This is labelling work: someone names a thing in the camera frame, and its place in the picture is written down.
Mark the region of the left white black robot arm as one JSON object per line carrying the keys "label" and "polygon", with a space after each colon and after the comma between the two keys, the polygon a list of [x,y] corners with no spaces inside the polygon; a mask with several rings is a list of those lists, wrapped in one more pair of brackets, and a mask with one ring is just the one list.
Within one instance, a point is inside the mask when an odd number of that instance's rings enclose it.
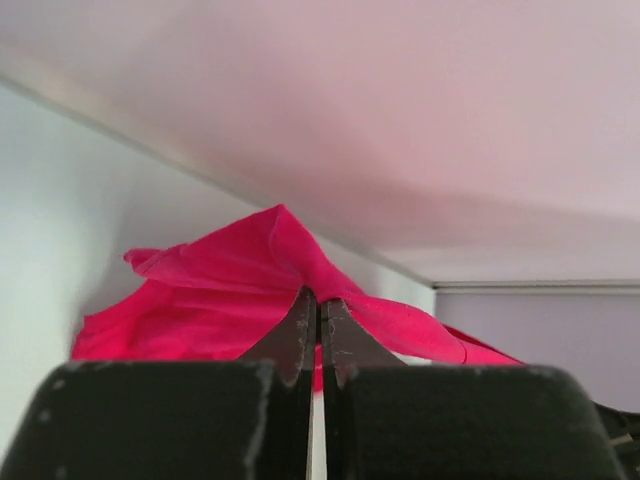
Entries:
{"label": "left white black robot arm", "polygon": [[308,479],[313,370],[330,479],[635,479],[639,417],[542,366],[408,366],[302,289],[233,362],[54,370],[5,479]]}

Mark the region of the red t shirt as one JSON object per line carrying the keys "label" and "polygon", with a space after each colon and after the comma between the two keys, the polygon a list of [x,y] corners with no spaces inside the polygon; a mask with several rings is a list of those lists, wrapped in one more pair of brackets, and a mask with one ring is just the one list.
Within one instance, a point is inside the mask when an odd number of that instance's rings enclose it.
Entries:
{"label": "red t shirt", "polygon": [[130,250],[142,286],[89,315],[75,360],[234,360],[287,314],[302,288],[343,300],[388,349],[471,365],[513,358],[403,303],[367,294],[324,254],[284,206],[250,215],[196,241]]}

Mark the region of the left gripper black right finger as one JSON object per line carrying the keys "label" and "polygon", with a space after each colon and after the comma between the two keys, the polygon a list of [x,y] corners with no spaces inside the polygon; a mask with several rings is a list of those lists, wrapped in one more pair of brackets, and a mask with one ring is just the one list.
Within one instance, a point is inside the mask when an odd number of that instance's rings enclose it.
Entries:
{"label": "left gripper black right finger", "polygon": [[319,320],[331,479],[623,479],[596,407],[547,366],[409,366],[331,300]]}

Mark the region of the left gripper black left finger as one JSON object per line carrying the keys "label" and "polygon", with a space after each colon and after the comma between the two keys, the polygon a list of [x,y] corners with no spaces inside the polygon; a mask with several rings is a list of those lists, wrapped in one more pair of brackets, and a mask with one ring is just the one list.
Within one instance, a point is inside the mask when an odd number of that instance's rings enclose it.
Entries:
{"label": "left gripper black left finger", "polygon": [[307,479],[317,303],[228,362],[71,361],[41,383],[5,479]]}

